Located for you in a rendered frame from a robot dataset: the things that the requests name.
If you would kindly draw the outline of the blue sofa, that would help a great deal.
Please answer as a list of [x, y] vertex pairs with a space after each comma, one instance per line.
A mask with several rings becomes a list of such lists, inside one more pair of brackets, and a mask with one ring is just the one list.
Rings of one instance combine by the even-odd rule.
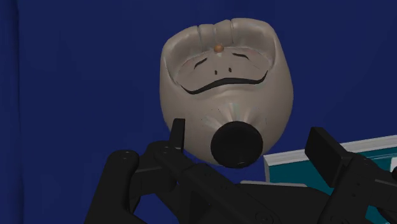
[[397, 134], [397, 0], [0, 0], [0, 224], [83, 224], [107, 156], [168, 138], [164, 43], [231, 18], [268, 22], [288, 62], [274, 153], [312, 126]]

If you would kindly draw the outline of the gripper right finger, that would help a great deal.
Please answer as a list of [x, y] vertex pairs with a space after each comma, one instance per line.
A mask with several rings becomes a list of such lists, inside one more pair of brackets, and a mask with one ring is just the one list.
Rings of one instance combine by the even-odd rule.
[[333, 188], [318, 224], [371, 224], [368, 206], [397, 224], [397, 168], [381, 169], [363, 155], [347, 151], [324, 128], [310, 129], [305, 154]]

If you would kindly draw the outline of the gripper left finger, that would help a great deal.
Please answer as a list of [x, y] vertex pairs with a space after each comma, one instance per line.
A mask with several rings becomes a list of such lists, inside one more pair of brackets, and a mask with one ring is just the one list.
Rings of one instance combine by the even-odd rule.
[[207, 164], [183, 154], [185, 120], [173, 121], [168, 141], [155, 142], [145, 154], [118, 150], [106, 160], [84, 224], [146, 224], [134, 215], [142, 195], [157, 194], [179, 224], [281, 224], [264, 203]]

